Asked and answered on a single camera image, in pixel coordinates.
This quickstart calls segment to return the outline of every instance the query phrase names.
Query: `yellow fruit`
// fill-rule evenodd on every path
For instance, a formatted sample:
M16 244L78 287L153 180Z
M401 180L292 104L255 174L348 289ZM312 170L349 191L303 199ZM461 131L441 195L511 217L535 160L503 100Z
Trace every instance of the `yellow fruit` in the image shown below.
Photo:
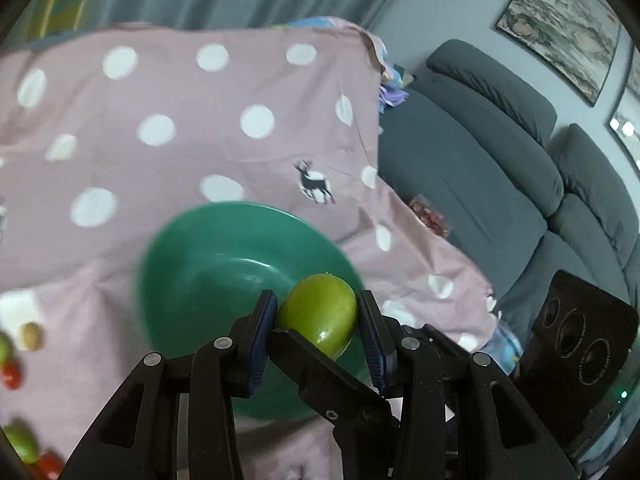
M276 315L276 327L293 328L331 359L347 348L358 320L351 287L331 274L313 274L299 282Z
M25 323L20 327L20 337L27 350L36 352L44 346L42 327L37 323Z

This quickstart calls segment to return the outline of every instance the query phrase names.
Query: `small green fruit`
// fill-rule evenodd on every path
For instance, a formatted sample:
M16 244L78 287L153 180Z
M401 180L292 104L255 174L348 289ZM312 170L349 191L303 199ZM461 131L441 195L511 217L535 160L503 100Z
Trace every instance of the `small green fruit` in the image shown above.
M11 344L9 336L0 332L0 366L11 359L14 353L14 347Z
M299 282L276 315L276 327L293 328L331 359L345 351L358 320L351 287L331 274L313 274Z
M35 464L38 461L40 457L38 444L28 428L22 425L13 425L2 428L2 430L25 464Z

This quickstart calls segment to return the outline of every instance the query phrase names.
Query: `sofa cushion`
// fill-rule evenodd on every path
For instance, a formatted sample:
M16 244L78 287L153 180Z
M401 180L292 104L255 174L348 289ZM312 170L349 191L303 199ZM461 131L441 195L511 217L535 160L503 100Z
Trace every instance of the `sofa cushion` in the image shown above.
M575 251L558 235L547 231L518 281L497 303L495 311L502 312L502 318L523 346L526 346L531 338L531 327L538 317L549 292L551 280L558 270L565 270L595 284L593 276Z
M558 168L503 111L468 86L435 72L419 76L414 88L462 124L544 216L556 212L564 194Z
M595 285L629 303L625 278L616 253L609 245L598 219L576 195L567 193L558 212L548 219L549 230L558 234L580 256Z
M408 202L422 194L499 298L527 265L546 224L473 136L420 93L380 119L379 174Z
M640 308L640 236L636 238L634 250L623 269L626 279L626 286L629 289L631 304Z
M620 176L577 124L557 134L548 152L564 188L589 206L624 266L638 236L638 213Z
M449 40L431 54L427 66L482 94L541 146L548 142L558 118L555 108L493 57L465 41Z

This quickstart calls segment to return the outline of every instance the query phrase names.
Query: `green bowl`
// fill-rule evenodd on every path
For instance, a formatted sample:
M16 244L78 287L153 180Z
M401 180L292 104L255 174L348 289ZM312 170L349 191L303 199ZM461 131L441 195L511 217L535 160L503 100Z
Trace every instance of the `green bowl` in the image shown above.
M297 282L319 272L356 292L363 288L340 249L301 219L259 204L212 203L181 215L152 243L138 276L139 312L155 351L167 358L190 354L227 335L265 288L283 302ZM356 337L337 363L363 380L366 361ZM270 361L260 388L251 399L235 399L234 410L267 419L313 413Z

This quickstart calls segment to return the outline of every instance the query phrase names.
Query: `green apple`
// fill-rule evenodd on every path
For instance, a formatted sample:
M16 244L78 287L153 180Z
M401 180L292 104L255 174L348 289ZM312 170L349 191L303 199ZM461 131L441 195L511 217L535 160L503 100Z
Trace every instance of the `green apple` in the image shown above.
M15 424L2 428L7 440L15 449L20 459L25 464L35 464L39 457L40 451L36 439L27 427L21 424Z
M4 332L0 332L0 366L11 359L14 347L11 344L9 336Z
M276 327L293 328L331 359L345 351L358 320L351 287L331 274L313 274L299 282L276 315Z

